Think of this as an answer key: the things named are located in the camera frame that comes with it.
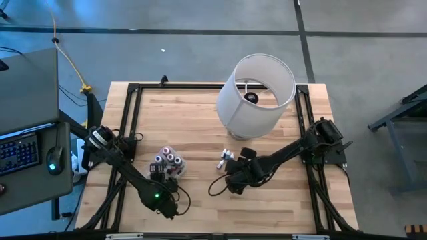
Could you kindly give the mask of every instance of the gray floor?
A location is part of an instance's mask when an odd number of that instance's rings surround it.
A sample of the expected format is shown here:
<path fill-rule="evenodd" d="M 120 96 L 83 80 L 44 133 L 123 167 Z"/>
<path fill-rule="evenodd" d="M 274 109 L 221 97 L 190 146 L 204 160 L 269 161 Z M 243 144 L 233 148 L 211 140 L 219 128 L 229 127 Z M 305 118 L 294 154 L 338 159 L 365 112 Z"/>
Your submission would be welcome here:
<path fill-rule="evenodd" d="M 61 27 L 298 30 L 290 0 L 49 2 Z M 300 4 L 307 31 L 427 31 L 423 0 L 300 0 Z M 10 0 L 6 12 L 11 20 L 0 19 L 0 25 L 51 26 L 42 0 Z M 52 47 L 51 38 L 50 33 L 0 32 L 0 45 L 30 52 Z M 239 59 L 251 53 L 275 55 L 289 65 L 298 83 L 308 81 L 298 36 L 76 33 L 59 38 L 98 99 L 107 97 L 111 81 L 159 81 L 162 75 L 171 81 L 225 81 Z M 316 83 L 327 85 L 334 119 L 346 140 L 354 141 L 346 155 L 360 229 L 403 236 L 405 224 L 426 224 L 427 192 L 391 196 L 388 189 L 403 181 L 401 166 L 385 129 L 371 133 L 366 126 L 426 84 L 427 39 L 308 37 L 308 47 Z M 0 58 L 10 55 L 0 52 Z M 59 82 L 75 93 L 81 86 L 62 56 Z M 86 109 L 63 95 L 60 106 L 78 121 L 86 118 Z M 425 142 L 422 128 L 411 127 Z M 63 198 L 63 211 L 74 209 L 79 191 Z M 67 221 L 52 222 L 49 204 L 43 203 L 1 216 L 0 236 L 61 231 Z"/>

